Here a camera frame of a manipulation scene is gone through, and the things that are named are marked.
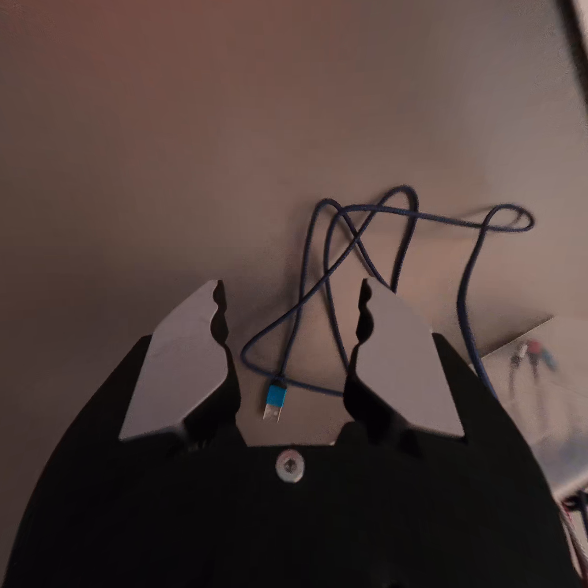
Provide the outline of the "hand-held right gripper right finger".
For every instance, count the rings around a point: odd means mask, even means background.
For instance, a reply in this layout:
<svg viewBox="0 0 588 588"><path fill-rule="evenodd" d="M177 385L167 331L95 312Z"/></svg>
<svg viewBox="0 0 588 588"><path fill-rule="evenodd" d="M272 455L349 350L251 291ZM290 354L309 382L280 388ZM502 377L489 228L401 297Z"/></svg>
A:
<svg viewBox="0 0 588 588"><path fill-rule="evenodd" d="M349 414L376 435L398 416L412 429L464 437L428 323L374 277L364 279L358 307L345 390Z"/></svg>

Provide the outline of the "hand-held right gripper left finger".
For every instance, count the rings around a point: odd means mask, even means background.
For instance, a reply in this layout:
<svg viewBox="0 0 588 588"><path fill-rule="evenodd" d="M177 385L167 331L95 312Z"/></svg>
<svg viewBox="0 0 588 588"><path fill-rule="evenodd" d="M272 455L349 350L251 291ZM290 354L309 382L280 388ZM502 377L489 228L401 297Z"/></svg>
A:
<svg viewBox="0 0 588 588"><path fill-rule="evenodd" d="M174 433L209 442L240 408L222 280L204 283L153 334L119 433L123 442Z"/></svg>

